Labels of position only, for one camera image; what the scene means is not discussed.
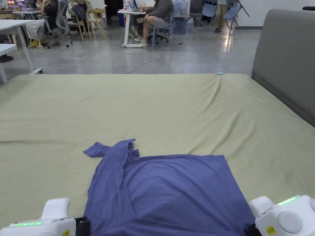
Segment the cable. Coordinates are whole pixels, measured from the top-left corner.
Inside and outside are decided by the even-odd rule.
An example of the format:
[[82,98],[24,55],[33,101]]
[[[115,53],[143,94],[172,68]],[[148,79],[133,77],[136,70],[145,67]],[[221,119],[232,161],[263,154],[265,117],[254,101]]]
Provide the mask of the cable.
[[150,61],[154,61],[154,60],[160,58],[160,55],[157,54],[157,53],[119,53],[119,52],[113,51],[114,48],[112,48],[112,53],[117,53],[117,54],[128,54],[128,55],[158,55],[157,58],[154,58],[154,59],[151,59],[151,60],[149,60],[149,61],[147,61],[147,62],[145,62],[145,63],[142,63],[142,64],[139,65],[136,69],[131,70],[131,71],[128,71],[128,72],[124,73],[124,75],[125,75],[125,74],[129,74],[129,73],[131,73],[131,72],[134,72],[135,70],[139,69],[141,66],[143,66],[144,64],[149,63]]

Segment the blue t-shirt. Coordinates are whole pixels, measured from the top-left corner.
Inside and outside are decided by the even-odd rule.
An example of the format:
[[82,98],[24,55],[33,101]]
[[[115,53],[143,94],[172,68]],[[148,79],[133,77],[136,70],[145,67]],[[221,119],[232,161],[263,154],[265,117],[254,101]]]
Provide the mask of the blue t-shirt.
[[222,155],[139,157],[132,140],[84,151],[97,166],[84,215],[91,235],[243,235],[254,216]]

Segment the laptop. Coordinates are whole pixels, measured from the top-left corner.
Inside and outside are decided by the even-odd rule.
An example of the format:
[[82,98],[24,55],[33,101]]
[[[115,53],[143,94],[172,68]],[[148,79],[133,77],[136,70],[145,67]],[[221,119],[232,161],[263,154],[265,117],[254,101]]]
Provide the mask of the laptop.
[[38,11],[38,7],[33,0],[16,0],[22,11]]
[[134,1],[134,4],[135,4],[134,7],[132,7],[132,4],[131,4],[130,1],[128,1],[127,3],[128,3],[128,5],[130,6],[130,8],[132,9],[133,12],[143,12],[143,10],[140,10],[140,9],[137,7],[136,1]]

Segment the bottle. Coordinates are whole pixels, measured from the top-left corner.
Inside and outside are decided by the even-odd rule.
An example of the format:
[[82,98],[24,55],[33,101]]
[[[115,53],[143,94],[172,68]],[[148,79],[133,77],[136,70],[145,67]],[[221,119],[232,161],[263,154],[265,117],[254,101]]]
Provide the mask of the bottle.
[[180,14],[187,15],[187,11],[188,11],[188,2],[186,0],[183,0],[180,6]]

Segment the white desk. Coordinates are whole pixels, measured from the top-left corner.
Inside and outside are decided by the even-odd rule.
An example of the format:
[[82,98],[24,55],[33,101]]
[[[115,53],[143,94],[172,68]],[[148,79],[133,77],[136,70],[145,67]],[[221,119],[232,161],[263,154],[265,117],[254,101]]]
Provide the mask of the white desk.
[[127,15],[127,20],[126,20],[126,25],[125,25],[125,39],[123,42],[123,45],[121,46],[122,48],[126,47],[126,48],[144,48],[145,45],[144,44],[136,44],[136,43],[128,43],[128,39],[129,39],[129,23],[130,23],[130,15],[145,15],[146,12],[133,12],[133,11],[124,11],[119,10],[118,13],[122,13]]
[[[16,45],[15,44],[0,44],[0,56],[4,55],[4,54],[7,54],[13,50],[16,49]],[[2,81],[3,83],[7,82],[8,79],[4,73],[4,69],[0,63],[0,75],[2,77]]]
[[34,15],[38,15],[40,14],[41,11],[14,11],[13,14],[18,14],[20,19],[23,19],[23,16],[25,17],[26,20],[29,20],[30,18],[32,18],[33,20],[35,19]]
[[28,66],[30,68],[30,74],[38,74],[42,73],[42,68],[37,68],[34,70],[32,61],[30,59],[30,56],[27,51],[24,35],[22,33],[22,25],[25,25],[28,22],[32,22],[34,20],[0,20],[0,34],[18,34],[19,38],[21,40],[22,48],[24,51],[24,54],[26,56],[26,60],[28,63]]

